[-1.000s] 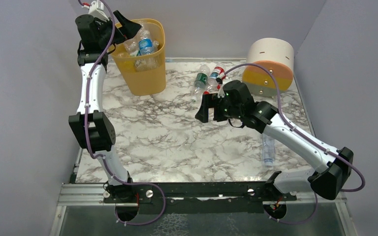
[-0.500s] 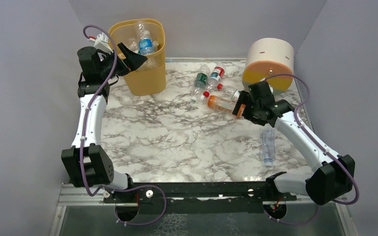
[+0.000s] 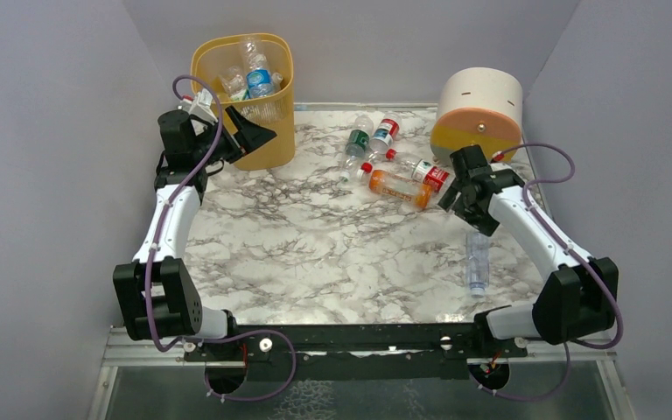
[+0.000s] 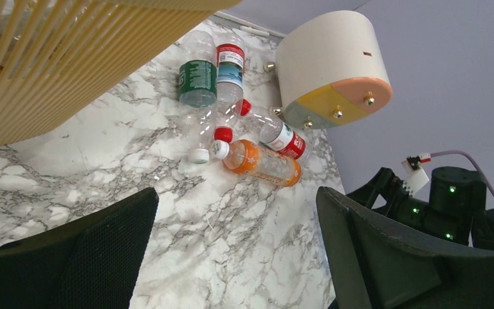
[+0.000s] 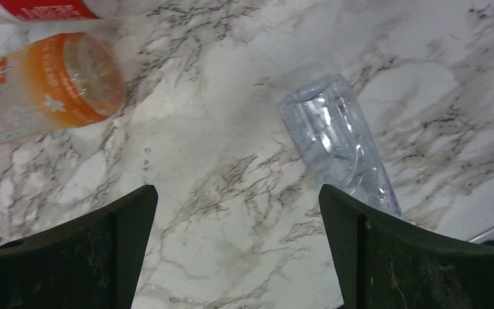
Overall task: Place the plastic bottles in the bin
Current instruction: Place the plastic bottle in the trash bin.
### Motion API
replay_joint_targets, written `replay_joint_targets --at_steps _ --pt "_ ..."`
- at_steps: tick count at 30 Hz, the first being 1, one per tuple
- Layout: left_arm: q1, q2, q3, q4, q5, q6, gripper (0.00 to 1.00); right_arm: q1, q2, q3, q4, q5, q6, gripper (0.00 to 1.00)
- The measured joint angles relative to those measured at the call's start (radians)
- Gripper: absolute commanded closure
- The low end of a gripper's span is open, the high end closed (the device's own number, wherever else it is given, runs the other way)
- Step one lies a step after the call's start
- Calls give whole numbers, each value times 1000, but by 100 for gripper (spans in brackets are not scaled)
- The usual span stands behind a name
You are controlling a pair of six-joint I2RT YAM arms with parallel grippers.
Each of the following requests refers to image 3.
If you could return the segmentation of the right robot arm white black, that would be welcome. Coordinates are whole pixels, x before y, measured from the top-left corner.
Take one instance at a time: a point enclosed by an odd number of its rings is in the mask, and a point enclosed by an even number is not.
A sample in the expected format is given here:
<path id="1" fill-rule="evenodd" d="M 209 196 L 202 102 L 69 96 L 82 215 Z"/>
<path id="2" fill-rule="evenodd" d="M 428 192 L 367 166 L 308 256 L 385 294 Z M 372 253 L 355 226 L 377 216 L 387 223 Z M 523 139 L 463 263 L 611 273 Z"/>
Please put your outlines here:
<path id="1" fill-rule="evenodd" d="M 619 269 L 609 257 L 596 258 L 578 246 L 534 200 L 525 182 L 510 168 L 495 169 L 478 145 L 450 155 L 455 178 L 439 205 L 490 237 L 504 227 L 537 268 L 544 285 L 533 303 L 486 311 L 475 322 L 492 340 L 538 339 L 551 345 L 597 344 L 585 337 L 615 328 L 606 347 L 624 332 L 617 304 Z"/>

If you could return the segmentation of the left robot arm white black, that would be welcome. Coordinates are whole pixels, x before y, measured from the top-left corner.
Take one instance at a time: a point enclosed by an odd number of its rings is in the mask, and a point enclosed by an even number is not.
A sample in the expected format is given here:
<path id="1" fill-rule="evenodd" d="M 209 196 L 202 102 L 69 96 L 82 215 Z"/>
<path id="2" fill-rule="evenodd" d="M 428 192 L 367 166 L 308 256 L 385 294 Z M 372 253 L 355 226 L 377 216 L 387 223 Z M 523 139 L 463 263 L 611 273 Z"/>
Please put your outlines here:
<path id="1" fill-rule="evenodd" d="M 235 329 L 227 310 L 206 308 L 184 264 L 193 219 L 207 189 L 207 166 L 234 163 L 276 138 L 234 107 L 226 108 L 235 133 L 209 111 L 175 109 L 157 123 L 164 150 L 154 180 L 155 209 L 132 261 L 113 272 L 122 319 L 132 340 L 222 340 Z"/>

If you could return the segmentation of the small clear bottle blue cap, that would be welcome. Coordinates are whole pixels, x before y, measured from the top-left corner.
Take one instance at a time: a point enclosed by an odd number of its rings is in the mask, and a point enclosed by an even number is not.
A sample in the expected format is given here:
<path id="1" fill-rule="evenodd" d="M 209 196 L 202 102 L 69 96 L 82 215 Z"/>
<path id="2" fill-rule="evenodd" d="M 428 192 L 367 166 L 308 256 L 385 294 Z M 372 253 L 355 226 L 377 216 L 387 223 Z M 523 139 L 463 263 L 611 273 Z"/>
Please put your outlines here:
<path id="1" fill-rule="evenodd" d="M 490 280 L 489 238 L 482 233 L 472 232 L 466 237 L 465 279 L 473 298 L 483 298 Z"/>

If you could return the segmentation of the yellow juice bottle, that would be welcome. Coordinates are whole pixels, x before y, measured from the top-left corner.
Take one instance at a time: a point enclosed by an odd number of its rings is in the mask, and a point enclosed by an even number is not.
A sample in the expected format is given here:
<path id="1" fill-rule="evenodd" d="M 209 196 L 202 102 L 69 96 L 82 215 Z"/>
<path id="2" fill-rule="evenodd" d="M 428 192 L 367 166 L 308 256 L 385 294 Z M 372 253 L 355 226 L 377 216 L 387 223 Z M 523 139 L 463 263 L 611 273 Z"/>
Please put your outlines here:
<path id="1" fill-rule="evenodd" d="M 226 107 L 228 99 L 229 97 L 226 93 L 218 94 L 215 92 L 208 91 L 207 89 L 203 89 L 201 93 L 200 103 L 206 105 L 210 109 L 211 114 L 218 116 L 219 110 L 217 102 L 219 102 L 221 108 L 224 109 Z"/>

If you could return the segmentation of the clear bottle bright blue label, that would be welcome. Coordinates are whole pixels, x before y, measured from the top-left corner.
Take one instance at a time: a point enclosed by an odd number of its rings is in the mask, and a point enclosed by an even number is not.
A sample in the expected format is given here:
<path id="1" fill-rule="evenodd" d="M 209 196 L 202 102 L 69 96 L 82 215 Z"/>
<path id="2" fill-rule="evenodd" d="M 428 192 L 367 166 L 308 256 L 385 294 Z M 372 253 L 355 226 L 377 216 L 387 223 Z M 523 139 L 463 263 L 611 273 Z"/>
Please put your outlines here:
<path id="1" fill-rule="evenodd" d="M 280 90 L 281 78 L 278 73 L 272 72 L 261 39 L 254 35 L 242 37 L 239 51 L 248 97 L 257 99 L 276 94 Z"/>

